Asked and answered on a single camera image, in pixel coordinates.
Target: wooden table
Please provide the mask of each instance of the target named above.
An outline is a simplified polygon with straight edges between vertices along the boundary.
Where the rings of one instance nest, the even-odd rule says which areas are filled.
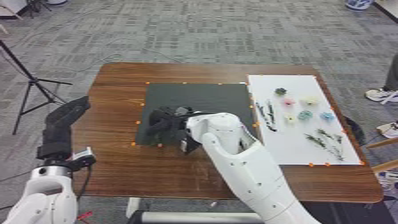
[[[344,125],[337,105],[319,74],[311,66],[195,65],[112,63],[103,65],[90,87],[90,110],[74,127],[74,149],[90,146],[97,163],[85,195],[170,198],[234,198],[206,152],[184,156],[181,150],[133,146],[147,82],[238,83],[245,74],[311,74]],[[348,137],[366,161],[353,135]],[[367,165],[282,166],[300,201],[364,202],[382,199],[380,185]],[[85,178],[76,175],[76,190]]]

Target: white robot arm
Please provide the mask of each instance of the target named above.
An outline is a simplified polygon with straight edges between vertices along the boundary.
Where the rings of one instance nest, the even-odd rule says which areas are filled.
[[[72,224],[76,196],[71,189],[71,170],[62,166],[32,171],[25,192],[3,224]]]
[[[88,97],[64,104],[46,117],[42,146],[37,159],[42,166],[32,170],[21,199],[10,209],[3,224],[72,224],[76,221],[76,196],[71,176],[96,162],[90,148],[71,153],[71,124],[88,109]]]
[[[186,131],[202,144],[231,191],[266,224],[319,224],[295,198],[282,171],[259,140],[229,113],[188,118]]]

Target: carpet floor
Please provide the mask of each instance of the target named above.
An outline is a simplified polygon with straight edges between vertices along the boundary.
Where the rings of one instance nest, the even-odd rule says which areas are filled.
[[[71,0],[25,20],[1,20],[0,33],[21,62],[40,78],[72,83],[56,89],[87,94],[101,65],[113,61],[312,65],[343,111],[378,141],[375,127],[394,121],[398,104],[382,106],[364,91],[383,85],[398,52],[398,26],[375,7],[348,11],[343,0]],[[0,57],[0,179],[28,171],[40,144],[42,120],[56,105],[25,115],[10,135],[26,79]],[[40,102],[32,92],[30,106]],[[367,151],[371,165],[398,159],[396,145]],[[0,182],[0,207],[19,199],[28,175]],[[144,200],[167,211],[209,209],[195,200]],[[85,197],[80,212],[92,223],[124,222],[126,198]],[[231,211],[247,210],[236,202]],[[391,213],[398,220],[398,206]],[[7,210],[0,211],[0,221]]]

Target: camera stand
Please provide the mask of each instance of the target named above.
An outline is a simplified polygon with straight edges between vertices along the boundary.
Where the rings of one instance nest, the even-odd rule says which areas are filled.
[[[32,76],[32,74],[30,74],[30,72],[28,72],[28,70],[26,70],[26,68],[25,68],[25,66],[23,66],[23,64],[21,64],[21,62],[19,62],[19,60],[17,60],[17,58],[16,58],[16,56],[14,56],[14,54],[12,54],[12,52],[10,52],[10,49],[9,49],[9,47],[5,46],[1,40],[0,40],[0,46],[1,46],[1,48],[3,48],[3,51],[7,52],[7,55],[9,55],[9,57],[10,57],[12,61],[14,61],[14,63],[16,63],[16,65],[17,65],[17,67],[19,67],[23,73],[25,73],[25,76],[26,76],[26,78],[28,78],[28,87],[26,87],[26,92],[25,92],[25,96],[23,96],[21,108],[19,108],[19,112],[17,112],[17,118],[16,118],[14,130],[12,130],[12,135],[14,135],[14,134],[16,134],[16,131],[17,131],[17,126],[19,126],[21,116],[23,116],[26,113],[30,113],[35,109],[39,109],[42,106],[46,106],[49,103],[58,103],[56,100],[58,100],[62,103],[65,103],[65,101],[64,101],[62,98],[56,96],[56,94],[55,94],[55,93],[49,91],[49,89],[40,85],[40,82],[49,82],[49,83],[55,83],[55,84],[58,84],[58,85],[60,85],[60,84],[64,84],[64,85],[71,85],[71,83],[67,83],[67,82],[58,82],[58,81],[53,81],[53,80],[48,80],[48,79],[37,79],[37,78]],[[46,97],[46,102],[40,103],[40,104],[39,104],[35,107],[32,107],[28,110],[25,110],[26,100],[28,100],[28,94],[30,94],[30,89],[32,89],[32,87],[37,87],[39,92],[42,93],[42,95],[44,95],[44,97]]]

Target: paper sheet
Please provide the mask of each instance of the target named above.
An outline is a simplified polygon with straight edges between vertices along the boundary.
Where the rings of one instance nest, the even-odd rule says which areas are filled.
[[[284,96],[277,96],[277,88],[287,90]],[[309,165],[309,163],[314,165],[325,165],[325,163],[330,165],[359,165],[357,152],[343,132],[343,126],[316,82],[316,77],[312,75],[248,75],[248,91],[254,102],[264,106],[264,113],[268,113],[266,101],[270,100],[271,103],[277,132],[270,131],[259,109],[255,106],[254,108],[264,148],[271,152],[277,163],[280,165]],[[305,104],[302,101],[305,97],[316,97],[316,105],[309,106]],[[295,100],[293,106],[284,105],[284,98]],[[298,113],[303,110],[309,110],[312,113],[312,118],[307,121],[296,119]],[[319,114],[323,112],[332,113],[335,117],[332,121],[321,119]],[[296,119],[293,124],[286,122],[284,116],[287,114]],[[318,129],[325,130],[334,139],[318,134]],[[325,148],[307,140],[305,134],[321,139]],[[335,135],[343,137],[341,143],[335,140]]]

